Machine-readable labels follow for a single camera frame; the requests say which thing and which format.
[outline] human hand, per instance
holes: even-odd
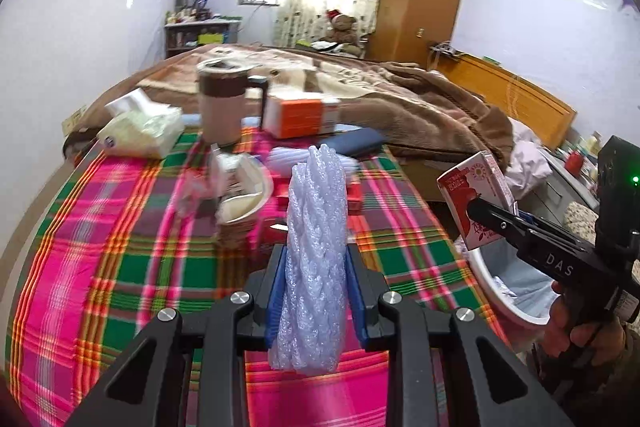
[[[551,288],[560,295],[564,291],[562,286],[555,281]],[[571,343],[584,347],[599,326],[597,323],[581,324],[571,330],[571,334],[568,335],[565,331],[568,322],[569,310],[562,298],[559,297],[549,309],[549,322],[546,324],[545,334],[541,342],[542,349],[548,356],[556,359],[563,351],[569,349]],[[615,360],[625,348],[625,330],[620,325],[620,320],[615,317],[613,321],[604,325],[595,339],[593,339],[590,347],[595,349],[591,360],[592,365],[602,365]]]

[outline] silver screw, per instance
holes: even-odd
[[[233,292],[231,294],[231,302],[233,304],[244,304],[249,300],[249,294],[247,292]]]
[[[474,318],[476,318],[476,314],[469,308],[458,308],[456,310],[456,317],[459,321],[471,322]]]
[[[398,292],[390,291],[382,294],[382,300],[387,304],[398,304],[402,300],[402,296]]]
[[[158,312],[158,318],[162,322],[170,322],[170,321],[174,320],[175,315],[176,315],[176,313],[175,313],[175,310],[173,308],[162,308]]]

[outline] headboard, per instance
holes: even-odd
[[[472,55],[440,55],[436,69],[454,84],[484,97],[508,116],[531,127],[553,150],[562,144],[576,112],[552,94]]]

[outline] brown blanket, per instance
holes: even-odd
[[[123,80],[92,104],[76,129],[107,124],[110,116],[104,104],[136,87],[156,102],[182,107],[185,113],[198,112],[195,65],[205,58],[231,55],[254,66],[251,74],[268,76],[271,86],[339,97],[341,120],[378,129],[396,155],[460,162],[489,149],[501,168],[510,161],[513,138],[507,116],[440,73],[410,64],[373,64],[237,44],[203,46]],[[256,96],[248,92],[247,116],[257,114]]]

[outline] stuffed animal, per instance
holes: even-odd
[[[353,25],[356,23],[357,19],[354,19],[354,17],[349,17],[348,15],[344,15],[340,12],[338,12],[338,15],[336,15],[336,12],[337,10],[327,12],[327,16],[331,21],[331,29],[320,40],[326,42],[336,42],[338,44],[353,44],[354,46],[357,46],[358,35],[353,28]]]

